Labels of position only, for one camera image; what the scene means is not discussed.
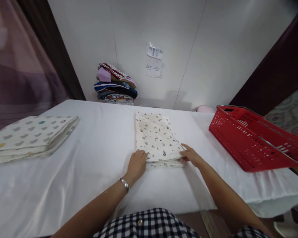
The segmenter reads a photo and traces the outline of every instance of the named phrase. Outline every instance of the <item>white tablecloth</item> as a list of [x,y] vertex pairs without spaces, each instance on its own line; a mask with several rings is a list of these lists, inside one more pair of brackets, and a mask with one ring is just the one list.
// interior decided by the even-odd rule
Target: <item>white tablecloth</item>
[[[0,237],[51,235],[122,177],[135,150],[136,110],[169,116],[177,140],[194,148],[260,216],[298,203],[298,177],[289,169],[245,173],[238,166],[208,130],[214,114],[67,100],[43,114],[80,117],[51,157],[0,164]],[[153,207],[179,214],[215,205],[189,165],[147,170],[117,212]]]

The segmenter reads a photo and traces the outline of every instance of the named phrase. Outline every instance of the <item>bracelet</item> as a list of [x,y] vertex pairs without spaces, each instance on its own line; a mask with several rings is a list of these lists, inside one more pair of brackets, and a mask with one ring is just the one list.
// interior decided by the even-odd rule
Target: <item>bracelet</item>
[[119,180],[125,185],[125,188],[126,188],[127,193],[128,193],[128,191],[129,191],[129,189],[130,189],[128,183],[127,183],[123,178],[120,178]]

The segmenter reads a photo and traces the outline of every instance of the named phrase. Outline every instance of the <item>paper note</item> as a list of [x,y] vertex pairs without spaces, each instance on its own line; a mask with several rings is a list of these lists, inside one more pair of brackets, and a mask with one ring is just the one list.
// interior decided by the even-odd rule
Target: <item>paper note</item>
[[164,63],[161,61],[148,58],[145,68],[146,75],[155,78],[162,78],[163,67]]
[[156,59],[161,60],[162,59],[163,51],[162,51],[161,48],[158,48],[158,47],[154,46],[151,42],[149,42],[147,54],[150,57],[153,57],[153,58],[156,58]]

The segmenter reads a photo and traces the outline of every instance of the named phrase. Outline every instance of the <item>plaid clothing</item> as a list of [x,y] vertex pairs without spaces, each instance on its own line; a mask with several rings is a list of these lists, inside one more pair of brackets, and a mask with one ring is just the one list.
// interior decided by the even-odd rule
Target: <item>plaid clothing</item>
[[240,229],[234,238],[269,238],[267,235],[265,235],[264,232],[261,230],[252,227],[252,226],[244,226],[242,229]]
[[[166,209],[153,208],[118,217],[94,237],[200,237]],[[268,238],[262,231],[245,226],[234,237]]]

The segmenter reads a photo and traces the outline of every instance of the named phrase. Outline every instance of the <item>metal handle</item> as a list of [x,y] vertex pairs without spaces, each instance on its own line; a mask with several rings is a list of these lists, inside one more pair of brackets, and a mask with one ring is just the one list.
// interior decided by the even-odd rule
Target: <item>metal handle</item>
[[279,150],[278,148],[276,148],[275,146],[273,146],[270,142],[268,142],[267,140],[265,140],[264,138],[262,138],[261,136],[258,136],[260,139],[262,139],[264,142],[266,142],[267,144],[269,144],[271,147],[275,148],[276,150],[278,150],[280,153],[283,153],[285,156],[287,156],[289,159],[291,159],[292,161],[296,162],[298,164],[298,161],[296,161],[295,159],[291,158],[290,156],[286,155],[284,152],[282,152],[281,150]]
[[[230,107],[239,107],[239,106],[232,106],[232,105],[218,105],[216,106],[217,109],[220,109],[222,112],[224,112],[225,114],[231,116],[230,114],[228,114],[226,111],[224,111],[222,108],[220,108],[220,106],[230,106]],[[246,108],[246,107],[240,107],[240,108],[245,108],[249,111],[251,111],[252,113],[255,113],[256,115],[262,117],[261,115],[259,115],[258,113]],[[270,145],[271,147],[275,148],[276,150],[278,150],[280,153],[283,153],[283,155],[287,156],[289,159],[291,159],[292,161],[296,162],[298,164],[298,161],[296,161],[295,159],[291,158],[290,156],[286,155],[284,152],[282,152],[281,150],[279,150],[278,148],[276,148],[275,146],[273,146],[270,142],[268,142],[267,140],[265,140],[264,138],[262,138],[261,136],[258,136],[261,140],[263,140],[264,142],[266,142],[268,145]]]
[[251,111],[252,113],[256,114],[257,116],[263,117],[263,116],[261,116],[260,114],[258,114],[258,113],[256,113],[256,112],[252,111],[251,109],[248,109],[247,107],[234,106],[234,105],[217,105],[216,108],[218,108],[218,106],[230,106],[230,107],[244,108],[244,109],[247,109],[247,110]]

